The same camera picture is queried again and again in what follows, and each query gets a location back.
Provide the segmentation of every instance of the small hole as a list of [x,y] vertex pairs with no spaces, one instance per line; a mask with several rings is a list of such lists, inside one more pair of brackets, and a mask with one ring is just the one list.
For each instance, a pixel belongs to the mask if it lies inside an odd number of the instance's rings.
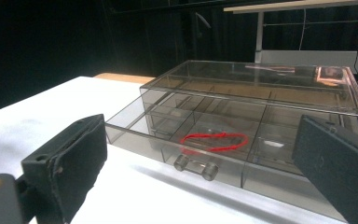
[[47,158],[48,158],[47,155],[40,155],[40,156],[36,157],[36,160],[37,161],[45,161]]
[[330,133],[337,133],[337,129],[335,127],[330,127],[328,130]]

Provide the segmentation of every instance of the drawer handle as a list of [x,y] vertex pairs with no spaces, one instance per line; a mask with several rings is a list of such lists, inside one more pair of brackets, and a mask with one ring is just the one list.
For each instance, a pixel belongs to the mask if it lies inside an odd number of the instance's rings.
[[[196,168],[193,169],[189,168],[187,165],[190,163],[192,163],[191,167],[196,167]],[[217,173],[219,172],[219,167],[216,164],[212,162],[202,163],[199,161],[194,161],[185,155],[178,156],[176,161],[173,163],[173,166],[175,167],[176,170],[181,172],[187,170],[189,172],[202,175],[202,177],[208,181],[214,180]]]

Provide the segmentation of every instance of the red rubber band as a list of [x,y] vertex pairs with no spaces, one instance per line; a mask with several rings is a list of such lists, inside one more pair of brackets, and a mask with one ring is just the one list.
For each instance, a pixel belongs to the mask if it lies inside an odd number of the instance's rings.
[[[192,134],[188,134],[184,138],[182,138],[182,140],[180,140],[180,143],[183,144],[189,138],[225,138],[225,137],[241,137],[241,138],[243,138],[243,141],[237,145],[232,145],[232,146],[228,146],[228,147],[211,147],[211,148],[208,148],[207,151],[220,152],[220,151],[235,150],[239,147],[245,146],[249,142],[248,136],[244,133],[212,133],[212,134],[192,133]],[[188,150],[188,149],[184,149],[184,148],[182,148],[182,152],[184,152],[185,154],[196,154],[196,152]]]

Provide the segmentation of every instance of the transparent drawer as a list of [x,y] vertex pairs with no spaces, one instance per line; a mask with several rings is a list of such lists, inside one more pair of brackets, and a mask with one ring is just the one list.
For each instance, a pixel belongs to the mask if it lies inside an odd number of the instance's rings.
[[[293,165],[296,122],[274,122],[271,113],[277,111],[282,112],[268,105],[147,91],[108,120],[106,132],[112,145],[168,163],[178,171],[342,218]],[[190,138],[181,143],[195,133],[240,133],[248,143],[217,152],[210,149],[237,145],[243,139]]]

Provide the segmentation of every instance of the white table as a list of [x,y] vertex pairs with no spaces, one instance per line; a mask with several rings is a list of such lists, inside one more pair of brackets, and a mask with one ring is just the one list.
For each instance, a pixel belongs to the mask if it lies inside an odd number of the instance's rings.
[[[78,77],[0,109],[0,173],[72,122],[105,120],[139,96],[141,84]],[[108,145],[108,159],[73,223],[340,223],[247,190],[178,172]]]

